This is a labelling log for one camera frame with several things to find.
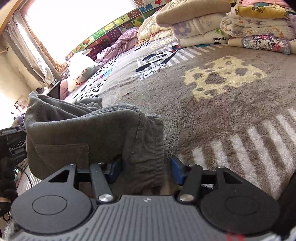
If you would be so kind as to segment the sequin cartoon folded garment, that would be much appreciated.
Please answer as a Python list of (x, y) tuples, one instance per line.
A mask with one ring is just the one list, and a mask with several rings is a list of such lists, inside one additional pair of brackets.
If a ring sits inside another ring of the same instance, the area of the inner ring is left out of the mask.
[(272, 35), (253, 35), (243, 38), (231, 37), (228, 45), (255, 50), (267, 50), (283, 54), (295, 54), (295, 41), (277, 38)]

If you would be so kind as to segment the colourful alphabet foam mat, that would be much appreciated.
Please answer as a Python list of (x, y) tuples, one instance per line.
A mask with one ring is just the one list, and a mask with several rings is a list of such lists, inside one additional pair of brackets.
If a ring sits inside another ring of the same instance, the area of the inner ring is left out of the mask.
[(122, 15), (80, 43), (65, 57), (65, 60), (68, 61), (75, 53), (91, 49), (98, 44), (103, 45), (104, 47), (109, 47), (127, 30), (134, 27), (139, 28), (145, 19), (152, 16), (168, 2), (169, 1), (162, 0), (151, 1), (148, 4), (144, 4), (125, 15)]

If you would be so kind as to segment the yellow printed folded garment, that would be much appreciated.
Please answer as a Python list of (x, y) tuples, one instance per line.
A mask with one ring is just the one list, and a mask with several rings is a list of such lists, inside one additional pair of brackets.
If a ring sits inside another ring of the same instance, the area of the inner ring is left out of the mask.
[(289, 13), (280, 5), (269, 6), (234, 6), (236, 15), (254, 19), (288, 19)]

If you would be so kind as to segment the grey fleece sweatpants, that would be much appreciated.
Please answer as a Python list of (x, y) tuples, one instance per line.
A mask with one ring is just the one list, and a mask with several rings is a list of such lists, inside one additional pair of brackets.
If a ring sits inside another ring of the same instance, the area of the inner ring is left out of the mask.
[(68, 103), (34, 92), (25, 113), (31, 172), (43, 180), (68, 164), (123, 162), (115, 194), (136, 194), (164, 180), (164, 124), (130, 104), (102, 106), (100, 98)]

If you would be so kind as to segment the cream yellow quilt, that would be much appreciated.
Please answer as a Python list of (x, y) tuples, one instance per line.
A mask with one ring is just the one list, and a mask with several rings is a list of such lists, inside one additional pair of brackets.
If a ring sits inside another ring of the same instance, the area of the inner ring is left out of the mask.
[(160, 27), (156, 23), (156, 15), (152, 15), (144, 20), (137, 32), (138, 44), (154, 41), (157, 39), (171, 36), (173, 33), (170, 28)]

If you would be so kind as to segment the dark bedside desk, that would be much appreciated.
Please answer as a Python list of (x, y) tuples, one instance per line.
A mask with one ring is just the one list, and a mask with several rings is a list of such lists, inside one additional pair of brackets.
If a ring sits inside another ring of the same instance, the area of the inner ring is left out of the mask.
[(42, 94), (55, 99), (60, 99), (60, 84), (61, 80), (55, 80), (48, 88), (44, 89)]

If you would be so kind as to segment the Mickey Mouse grey bed blanket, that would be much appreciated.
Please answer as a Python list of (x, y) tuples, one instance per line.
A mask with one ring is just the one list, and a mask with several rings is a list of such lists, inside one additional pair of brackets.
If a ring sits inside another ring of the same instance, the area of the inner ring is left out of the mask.
[(164, 124), (170, 156), (224, 166), (274, 198), (295, 172), (295, 55), (171, 39), (109, 61), (64, 101), (130, 104)]

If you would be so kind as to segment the white plastic bag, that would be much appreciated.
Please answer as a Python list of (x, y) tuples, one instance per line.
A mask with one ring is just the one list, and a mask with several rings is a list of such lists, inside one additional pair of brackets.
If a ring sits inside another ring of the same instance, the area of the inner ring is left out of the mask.
[(74, 54), (69, 60), (68, 91), (73, 92), (99, 70), (99, 65), (90, 57)]

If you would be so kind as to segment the brown folded fleece garment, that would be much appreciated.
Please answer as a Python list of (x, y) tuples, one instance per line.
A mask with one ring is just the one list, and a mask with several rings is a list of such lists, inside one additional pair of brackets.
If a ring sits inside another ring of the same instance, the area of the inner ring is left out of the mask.
[(160, 27), (170, 27), (200, 16), (228, 13), (230, 10), (230, 3), (225, 0), (170, 1), (157, 13), (156, 23)]

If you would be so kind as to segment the purple crumpled blanket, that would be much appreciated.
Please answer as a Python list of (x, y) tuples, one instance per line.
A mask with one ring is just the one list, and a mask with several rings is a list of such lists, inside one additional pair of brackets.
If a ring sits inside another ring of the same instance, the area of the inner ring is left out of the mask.
[(132, 49), (138, 43), (137, 33), (139, 28), (134, 27), (124, 32), (115, 43), (97, 54), (95, 62), (99, 67), (104, 66), (108, 61), (120, 54)]

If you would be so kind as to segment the pink pillow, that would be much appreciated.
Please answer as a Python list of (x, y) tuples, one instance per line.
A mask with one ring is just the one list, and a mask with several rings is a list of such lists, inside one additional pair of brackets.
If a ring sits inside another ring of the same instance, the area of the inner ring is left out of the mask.
[(64, 100), (70, 93), (71, 92), (68, 90), (68, 80), (62, 80), (59, 88), (59, 98)]

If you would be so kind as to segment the beige curtain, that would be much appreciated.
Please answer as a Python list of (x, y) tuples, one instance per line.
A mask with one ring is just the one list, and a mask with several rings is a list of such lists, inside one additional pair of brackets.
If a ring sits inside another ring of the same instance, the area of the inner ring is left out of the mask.
[(20, 11), (9, 19), (3, 32), (18, 59), (31, 75), (43, 86), (49, 86), (61, 75), (34, 39)]

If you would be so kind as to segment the cream star folded blanket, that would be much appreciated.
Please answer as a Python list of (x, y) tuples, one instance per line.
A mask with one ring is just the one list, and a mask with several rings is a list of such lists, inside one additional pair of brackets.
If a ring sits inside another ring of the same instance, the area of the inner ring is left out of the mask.
[(295, 21), (286, 19), (253, 19), (227, 13), (222, 18), (220, 29), (237, 38), (272, 35), (287, 40), (295, 39)]

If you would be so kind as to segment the white purple flower folded garment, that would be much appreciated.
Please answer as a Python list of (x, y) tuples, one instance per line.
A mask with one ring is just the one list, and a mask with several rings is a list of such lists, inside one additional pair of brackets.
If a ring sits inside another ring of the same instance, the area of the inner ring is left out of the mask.
[(204, 35), (207, 32), (220, 28), (220, 23), (225, 15), (226, 13), (215, 13), (193, 18), (172, 25), (171, 31), (177, 39)]

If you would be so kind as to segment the white panda folded garment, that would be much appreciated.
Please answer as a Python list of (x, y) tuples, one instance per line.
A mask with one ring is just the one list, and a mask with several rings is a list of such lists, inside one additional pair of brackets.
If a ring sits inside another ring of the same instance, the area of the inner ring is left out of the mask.
[(188, 38), (178, 39), (179, 46), (192, 47), (196, 45), (211, 45), (211, 44), (227, 44), (231, 38), (230, 35), (224, 33), (220, 28), (206, 32), (204, 35), (195, 35)]

